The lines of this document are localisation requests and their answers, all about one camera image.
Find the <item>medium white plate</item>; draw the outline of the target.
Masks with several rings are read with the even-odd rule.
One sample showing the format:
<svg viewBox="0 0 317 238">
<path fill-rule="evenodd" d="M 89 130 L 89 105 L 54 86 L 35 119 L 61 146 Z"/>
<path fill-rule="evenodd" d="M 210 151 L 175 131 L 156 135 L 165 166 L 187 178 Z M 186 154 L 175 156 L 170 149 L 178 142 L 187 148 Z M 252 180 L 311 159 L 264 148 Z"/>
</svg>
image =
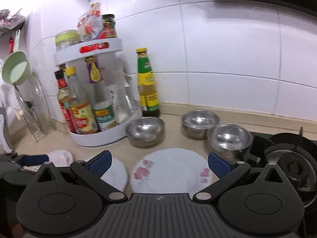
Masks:
<svg viewBox="0 0 317 238">
<path fill-rule="evenodd" d="M 129 181 L 128 171 L 121 161 L 117 158 L 113 158 L 111 167 L 103 174 L 101 180 L 107 182 L 117 190 L 124 192 Z"/>
</svg>

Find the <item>steel bowl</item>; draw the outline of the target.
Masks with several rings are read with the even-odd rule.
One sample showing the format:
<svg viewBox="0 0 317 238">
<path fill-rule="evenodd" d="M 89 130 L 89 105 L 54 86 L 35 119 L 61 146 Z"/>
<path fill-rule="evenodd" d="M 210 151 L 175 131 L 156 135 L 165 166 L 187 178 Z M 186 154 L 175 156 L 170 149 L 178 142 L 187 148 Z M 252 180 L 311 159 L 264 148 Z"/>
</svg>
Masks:
<svg viewBox="0 0 317 238">
<path fill-rule="evenodd" d="M 193 110 L 181 118 L 185 136 L 194 139 L 206 139 L 207 131 L 220 122 L 219 117 L 209 111 Z"/>
<path fill-rule="evenodd" d="M 209 129 L 207 140 L 213 152 L 231 161 L 239 161 L 253 143 L 253 136 L 240 125 L 225 123 Z"/>
<path fill-rule="evenodd" d="M 141 117 L 125 128 L 128 140 L 135 147 L 153 147 L 165 137 L 165 123 L 157 117 Z"/>
</svg>

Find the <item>small white floral dish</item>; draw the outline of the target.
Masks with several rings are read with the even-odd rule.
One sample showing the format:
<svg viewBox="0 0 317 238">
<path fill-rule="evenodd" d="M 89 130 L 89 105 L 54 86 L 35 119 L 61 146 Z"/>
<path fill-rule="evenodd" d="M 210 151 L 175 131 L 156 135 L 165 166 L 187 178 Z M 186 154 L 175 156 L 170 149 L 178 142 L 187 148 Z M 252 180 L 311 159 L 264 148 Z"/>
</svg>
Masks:
<svg viewBox="0 0 317 238">
<path fill-rule="evenodd" d="M 48 152 L 46 155 L 49 157 L 49 161 L 53 162 L 56 167 L 68 167 L 74 161 L 74 156 L 71 152 L 59 149 Z M 34 165 L 30 167 L 24 166 L 23 168 L 30 171 L 38 171 L 41 165 Z"/>
</svg>

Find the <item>yellow cap oil bottle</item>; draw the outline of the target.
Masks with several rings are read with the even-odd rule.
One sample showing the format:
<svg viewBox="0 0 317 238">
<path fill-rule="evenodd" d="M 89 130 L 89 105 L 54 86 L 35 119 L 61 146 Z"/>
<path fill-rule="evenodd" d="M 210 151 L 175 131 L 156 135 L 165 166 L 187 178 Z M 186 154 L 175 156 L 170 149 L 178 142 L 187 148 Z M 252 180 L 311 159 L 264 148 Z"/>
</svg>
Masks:
<svg viewBox="0 0 317 238">
<path fill-rule="evenodd" d="M 69 87 L 69 104 L 73 113 L 78 134 L 92 134 L 99 131 L 90 98 L 86 89 L 80 84 L 75 66 L 65 69 Z"/>
</svg>

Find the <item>glass pot lid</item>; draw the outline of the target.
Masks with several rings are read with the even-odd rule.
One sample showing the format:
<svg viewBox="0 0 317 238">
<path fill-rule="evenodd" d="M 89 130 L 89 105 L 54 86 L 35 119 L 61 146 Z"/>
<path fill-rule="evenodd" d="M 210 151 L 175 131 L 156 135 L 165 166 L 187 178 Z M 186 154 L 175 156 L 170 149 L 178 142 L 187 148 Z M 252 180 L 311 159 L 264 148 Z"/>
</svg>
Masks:
<svg viewBox="0 0 317 238">
<path fill-rule="evenodd" d="M 22 84 L 14 86 L 14 93 L 20 107 L 19 116 L 36 142 L 55 130 L 46 97 L 34 72 Z"/>
</svg>

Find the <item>green label seasoning jar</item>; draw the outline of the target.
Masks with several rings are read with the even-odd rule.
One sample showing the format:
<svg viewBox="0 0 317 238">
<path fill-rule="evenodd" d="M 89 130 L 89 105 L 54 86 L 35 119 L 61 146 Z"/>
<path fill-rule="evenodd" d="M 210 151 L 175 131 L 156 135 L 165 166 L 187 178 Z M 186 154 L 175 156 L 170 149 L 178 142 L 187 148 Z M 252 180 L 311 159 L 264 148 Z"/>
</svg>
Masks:
<svg viewBox="0 0 317 238">
<path fill-rule="evenodd" d="M 110 101 L 98 102 L 93 106 L 96 122 L 101 131 L 118 125 L 115 112 Z"/>
</svg>

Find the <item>white two-tier spice rack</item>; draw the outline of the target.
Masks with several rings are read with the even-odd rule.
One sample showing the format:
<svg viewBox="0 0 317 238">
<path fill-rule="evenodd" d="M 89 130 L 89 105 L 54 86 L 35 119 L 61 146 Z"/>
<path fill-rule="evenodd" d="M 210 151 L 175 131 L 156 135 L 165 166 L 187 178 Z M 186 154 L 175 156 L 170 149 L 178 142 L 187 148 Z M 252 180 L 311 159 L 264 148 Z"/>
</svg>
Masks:
<svg viewBox="0 0 317 238">
<path fill-rule="evenodd" d="M 109 84 L 109 77 L 113 70 L 123 70 L 123 67 L 115 63 L 115 53 L 122 51 L 120 38 L 97 39 L 64 48 L 54 55 L 57 66 L 70 64 L 87 57 L 97 57 L 98 66 L 105 85 Z M 102 147 L 110 145 L 126 137 L 126 126 L 135 119 L 142 117 L 141 108 L 127 121 L 105 131 L 95 134 L 72 134 L 72 139 L 82 147 Z"/>
</svg>

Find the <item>black gas stove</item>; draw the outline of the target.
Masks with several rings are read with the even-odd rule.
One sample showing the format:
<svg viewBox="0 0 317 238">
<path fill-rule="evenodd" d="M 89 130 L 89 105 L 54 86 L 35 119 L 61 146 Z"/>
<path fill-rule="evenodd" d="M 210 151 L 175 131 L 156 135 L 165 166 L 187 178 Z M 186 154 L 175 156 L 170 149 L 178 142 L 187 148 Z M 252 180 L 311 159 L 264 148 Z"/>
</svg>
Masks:
<svg viewBox="0 0 317 238">
<path fill-rule="evenodd" d="M 276 163 L 294 186 L 305 208 L 316 204 L 316 141 L 303 132 L 265 134 L 252 132 L 253 142 L 243 155 L 252 167 Z"/>
</svg>

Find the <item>red cap sauce bottle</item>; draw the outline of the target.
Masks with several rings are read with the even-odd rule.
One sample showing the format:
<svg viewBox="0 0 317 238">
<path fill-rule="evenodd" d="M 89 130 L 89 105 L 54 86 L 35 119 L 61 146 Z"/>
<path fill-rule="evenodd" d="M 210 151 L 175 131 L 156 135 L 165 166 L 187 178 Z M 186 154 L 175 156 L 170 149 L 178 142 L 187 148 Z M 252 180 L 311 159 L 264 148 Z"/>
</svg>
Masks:
<svg viewBox="0 0 317 238">
<path fill-rule="evenodd" d="M 59 102 L 63 117 L 66 121 L 68 130 L 72 133 L 77 133 L 75 119 L 70 108 L 69 89 L 66 79 L 64 77 L 64 71 L 62 69 L 56 71 L 55 78 L 57 80 L 57 86 L 59 88 L 59 91 L 57 93 L 57 100 Z"/>
</svg>

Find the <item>clear plastic seasoning bag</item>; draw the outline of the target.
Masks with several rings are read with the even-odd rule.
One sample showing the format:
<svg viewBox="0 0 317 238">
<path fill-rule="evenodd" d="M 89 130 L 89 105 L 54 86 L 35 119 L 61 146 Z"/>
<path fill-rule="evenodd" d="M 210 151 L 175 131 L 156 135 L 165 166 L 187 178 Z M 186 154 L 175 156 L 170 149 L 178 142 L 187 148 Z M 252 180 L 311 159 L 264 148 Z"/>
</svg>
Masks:
<svg viewBox="0 0 317 238">
<path fill-rule="evenodd" d="M 113 70 L 107 85 L 116 120 L 119 124 L 130 119 L 140 109 L 139 103 L 132 93 L 130 79 L 130 75 L 125 74 L 122 70 Z"/>
</svg>

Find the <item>green yellow sauce bottle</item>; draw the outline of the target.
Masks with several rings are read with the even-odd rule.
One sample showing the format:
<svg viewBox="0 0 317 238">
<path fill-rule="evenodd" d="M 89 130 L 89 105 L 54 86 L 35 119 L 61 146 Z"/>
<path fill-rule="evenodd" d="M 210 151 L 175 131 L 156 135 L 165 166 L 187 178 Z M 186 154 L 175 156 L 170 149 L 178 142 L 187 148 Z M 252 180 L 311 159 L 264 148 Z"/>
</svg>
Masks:
<svg viewBox="0 0 317 238">
<path fill-rule="evenodd" d="M 159 117 L 159 98 L 156 80 L 146 48 L 137 48 L 137 88 L 144 117 Z"/>
</svg>

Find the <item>green plastic ladle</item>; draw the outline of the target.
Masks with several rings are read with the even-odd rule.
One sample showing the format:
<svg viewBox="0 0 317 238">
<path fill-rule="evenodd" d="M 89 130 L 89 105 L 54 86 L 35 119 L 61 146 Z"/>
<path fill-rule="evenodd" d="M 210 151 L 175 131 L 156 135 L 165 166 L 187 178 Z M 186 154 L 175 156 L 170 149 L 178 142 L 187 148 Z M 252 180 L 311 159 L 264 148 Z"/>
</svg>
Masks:
<svg viewBox="0 0 317 238">
<path fill-rule="evenodd" d="M 2 67 L 2 79 L 6 84 L 21 85 L 31 74 L 27 55 L 19 50 L 20 32 L 21 30 L 16 31 L 13 52 L 6 58 Z"/>
</svg>

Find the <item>green lid jar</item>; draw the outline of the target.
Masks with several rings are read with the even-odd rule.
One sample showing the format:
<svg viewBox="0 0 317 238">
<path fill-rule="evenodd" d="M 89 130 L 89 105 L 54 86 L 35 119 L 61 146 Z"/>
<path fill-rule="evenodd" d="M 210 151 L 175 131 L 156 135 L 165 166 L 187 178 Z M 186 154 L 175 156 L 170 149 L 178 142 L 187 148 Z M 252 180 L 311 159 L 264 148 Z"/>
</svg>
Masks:
<svg viewBox="0 0 317 238">
<path fill-rule="evenodd" d="M 57 52 L 79 43 L 80 37 L 77 30 L 62 31 L 55 36 L 55 48 Z"/>
</svg>

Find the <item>dark jar red label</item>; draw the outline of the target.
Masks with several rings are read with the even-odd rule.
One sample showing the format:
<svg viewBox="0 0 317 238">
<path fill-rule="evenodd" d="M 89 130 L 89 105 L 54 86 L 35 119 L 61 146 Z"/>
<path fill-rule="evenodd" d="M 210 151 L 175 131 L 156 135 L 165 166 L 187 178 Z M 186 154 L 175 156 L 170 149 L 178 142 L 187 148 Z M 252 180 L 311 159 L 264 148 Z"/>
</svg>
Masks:
<svg viewBox="0 0 317 238">
<path fill-rule="evenodd" d="M 104 14 L 102 15 L 103 19 L 103 29 L 99 35 L 99 39 L 106 38 L 117 38 L 116 29 L 115 29 L 115 16 L 113 14 Z"/>
</svg>

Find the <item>red white plastic bag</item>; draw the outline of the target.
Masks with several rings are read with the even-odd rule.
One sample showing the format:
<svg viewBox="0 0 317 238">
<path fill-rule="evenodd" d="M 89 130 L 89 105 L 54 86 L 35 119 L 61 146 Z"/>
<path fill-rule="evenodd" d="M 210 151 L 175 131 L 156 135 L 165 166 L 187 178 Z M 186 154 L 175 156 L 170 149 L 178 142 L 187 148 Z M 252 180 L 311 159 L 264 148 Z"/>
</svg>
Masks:
<svg viewBox="0 0 317 238">
<path fill-rule="evenodd" d="M 95 40 L 99 37 L 103 29 L 100 10 L 100 3 L 92 3 L 90 9 L 78 19 L 77 31 L 82 42 Z"/>
</svg>

